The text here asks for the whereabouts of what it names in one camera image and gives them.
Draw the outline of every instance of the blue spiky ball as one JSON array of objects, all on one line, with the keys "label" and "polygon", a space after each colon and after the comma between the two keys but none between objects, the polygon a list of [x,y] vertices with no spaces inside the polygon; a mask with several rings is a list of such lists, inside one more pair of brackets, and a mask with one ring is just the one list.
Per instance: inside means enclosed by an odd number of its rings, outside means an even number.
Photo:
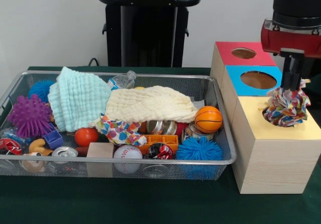
[{"label": "blue spiky ball", "polygon": [[[222,160],[223,152],[216,142],[205,137],[197,140],[187,138],[179,145],[176,152],[178,160]],[[188,179],[214,179],[218,171],[218,165],[181,165],[180,168]]]},{"label": "blue spiky ball", "polygon": [[36,82],[29,90],[28,98],[30,99],[33,94],[36,94],[42,102],[47,103],[50,86],[54,83],[55,82],[51,80]]}]

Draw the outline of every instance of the stacked wooden boxes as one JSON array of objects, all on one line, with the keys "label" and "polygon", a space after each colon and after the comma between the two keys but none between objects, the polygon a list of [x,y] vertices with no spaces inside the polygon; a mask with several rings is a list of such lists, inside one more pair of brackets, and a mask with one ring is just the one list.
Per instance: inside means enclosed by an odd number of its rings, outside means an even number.
[{"label": "stacked wooden boxes", "polygon": [[236,142],[233,171],[240,193],[303,193],[321,153],[321,129],[310,113],[289,128],[264,119],[266,94],[282,76],[270,55],[260,43],[217,42],[211,76]]}]

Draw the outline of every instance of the black cable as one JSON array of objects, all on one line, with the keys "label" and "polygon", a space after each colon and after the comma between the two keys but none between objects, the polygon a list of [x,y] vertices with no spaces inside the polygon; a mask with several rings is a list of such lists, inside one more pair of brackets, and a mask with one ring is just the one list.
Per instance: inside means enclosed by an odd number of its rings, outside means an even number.
[{"label": "black cable", "polygon": [[97,64],[97,66],[99,66],[98,60],[97,60],[96,58],[94,58],[94,57],[93,57],[92,59],[90,59],[88,66],[91,66],[91,63],[92,63],[93,61],[95,61],[96,64]]}]

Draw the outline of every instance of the plastic water bottle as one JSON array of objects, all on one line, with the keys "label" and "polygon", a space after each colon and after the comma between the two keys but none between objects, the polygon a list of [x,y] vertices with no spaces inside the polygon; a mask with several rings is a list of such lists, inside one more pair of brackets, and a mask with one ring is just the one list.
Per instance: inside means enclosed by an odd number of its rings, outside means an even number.
[{"label": "plastic water bottle", "polygon": [[137,75],[134,71],[128,71],[127,73],[119,74],[109,79],[107,85],[111,90],[119,88],[133,88],[135,85],[135,79]]}]

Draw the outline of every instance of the blue plastic block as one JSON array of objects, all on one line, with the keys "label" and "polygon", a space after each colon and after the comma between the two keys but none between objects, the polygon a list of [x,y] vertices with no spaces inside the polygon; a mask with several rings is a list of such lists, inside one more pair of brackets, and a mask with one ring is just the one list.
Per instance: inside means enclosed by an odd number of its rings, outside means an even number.
[{"label": "blue plastic block", "polygon": [[44,135],[44,139],[48,143],[51,150],[55,150],[58,147],[61,147],[62,144],[64,143],[60,133],[55,129],[54,126],[53,128],[54,128],[53,131]]},{"label": "blue plastic block", "polygon": [[[271,89],[279,87],[282,80],[282,72],[273,66],[226,66],[230,79],[238,96],[266,96]],[[271,75],[276,80],[276,85],[270,89],[259,89],[246,85],[241,80],[241,75],[246,72],[263,72]]]}]

